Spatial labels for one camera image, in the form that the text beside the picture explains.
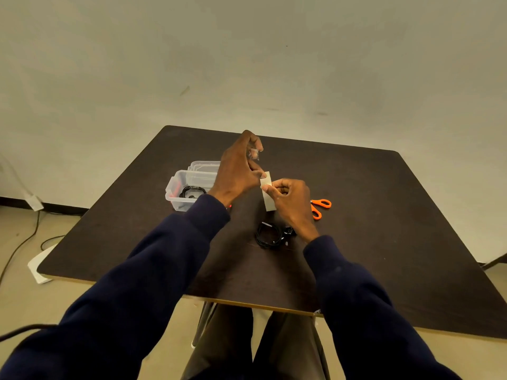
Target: scissors handle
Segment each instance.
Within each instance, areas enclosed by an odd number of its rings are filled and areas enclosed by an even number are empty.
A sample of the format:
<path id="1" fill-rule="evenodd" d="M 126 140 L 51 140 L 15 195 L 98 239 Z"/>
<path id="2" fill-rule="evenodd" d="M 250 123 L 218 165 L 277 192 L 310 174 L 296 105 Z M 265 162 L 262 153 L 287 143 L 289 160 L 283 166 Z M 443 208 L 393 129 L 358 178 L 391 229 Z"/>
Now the scissors handle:
<path id="1" fill-rule="evenodd" d="M 331 208 L 331 202 L 329 200 L 326 200 L 325 198 L 323 198 L 322 200 L 310 200 L 310 203 L 320 205 L 321 207 L 324 208 Z"/>
<path id="2" fill-rule="evenodd" d="M 314 206 L 313 204 L 310 204 L 310 207 L 312 208 L 312 215 L 313 215 L 313 218 L 314 220 L 320 220 L 320 218 L 322 217 L 322 213 L 320 213 Z"/>

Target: pants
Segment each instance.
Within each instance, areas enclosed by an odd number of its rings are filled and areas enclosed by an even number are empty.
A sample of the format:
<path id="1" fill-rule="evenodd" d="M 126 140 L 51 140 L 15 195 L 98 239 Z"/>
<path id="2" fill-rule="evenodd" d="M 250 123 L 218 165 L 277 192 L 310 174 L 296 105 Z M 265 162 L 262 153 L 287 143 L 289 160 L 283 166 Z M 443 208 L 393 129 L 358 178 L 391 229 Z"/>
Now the pants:
<path id="1" fill-rule="evenodd" d="M 250 308 L 217 305 L 181 379 L 208 367 L 247 378 L 330 379 L 313 318 L 273 312 L 252 363 L 253 322 Z"/>

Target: beige floor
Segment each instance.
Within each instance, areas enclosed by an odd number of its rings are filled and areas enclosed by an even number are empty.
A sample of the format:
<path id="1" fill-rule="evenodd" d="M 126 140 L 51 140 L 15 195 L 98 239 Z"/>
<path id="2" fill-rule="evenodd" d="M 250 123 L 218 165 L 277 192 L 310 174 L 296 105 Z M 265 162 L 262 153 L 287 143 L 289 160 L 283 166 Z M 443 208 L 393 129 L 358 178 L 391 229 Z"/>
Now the beige floor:
<path id="1" fill-rule="evenodd" d="M 56 323 L 65 309 L 89 286 L 63 281 L 38 285 L 28 268 L 28 261 L 39 253 L 41 242 L 65 234 L 78 217 L 43 214 L 36 236 L 26 243 L 11 262 L 0 286 L 0 334 L 31 323 Z M 29 210 L 0 207 L 0 269 L 16 246 L 29 236 L 35 226 L 36 214 Z M 507 265 L 488 270 L 488 276 L 507 297 Z M 202 302 L 182 299 L 176 306 L 167 330 L 153 351 L 146 357 L 140 379 L 179 379 L 192 353 L 190 342 L 199 319 Z M 254 310 L 252 349 L 255 352 L 269 312 Z M 331 333 L 323 319 L 317 330 L 324 346 L 332 379 L 344 378 Z M 420 331 L 437 359 L 464 379 L 507 378 L 507 343 L 467 338 L 437 332 Z M 0 344 L 0 363 L 24 336 Z"/>

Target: transparent plastic container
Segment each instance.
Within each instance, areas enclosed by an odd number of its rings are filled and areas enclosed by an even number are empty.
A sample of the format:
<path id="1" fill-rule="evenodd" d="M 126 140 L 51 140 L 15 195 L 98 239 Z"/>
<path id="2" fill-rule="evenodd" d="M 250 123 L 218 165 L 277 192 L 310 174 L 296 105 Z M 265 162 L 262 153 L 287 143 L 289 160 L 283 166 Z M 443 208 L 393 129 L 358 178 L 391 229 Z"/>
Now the transparent plastic container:
<path id="1" fill-rule="evenodd" d="M 199 171 L 177 171 L 176 174 L 169 180 L 169 184 L 165 189 L 165 198 L 170 201 L 174 210 L 186 212 L 197 200 L 197 198 L 183 198 L 180 193 L 183 188 L 189 185 L 199 186 L 204 188 L 207 192 L 215 184 L 217 178 L 216 173 L 212 172 L 199 172 Z M 202 192 L 192 191 L 192 195 L 199 197 Z"/>
<path id="2" fill-rule="evenodd" d="M 220 161 L 194 161 L 188 170 L 196 172 L 218 172 Z"/>

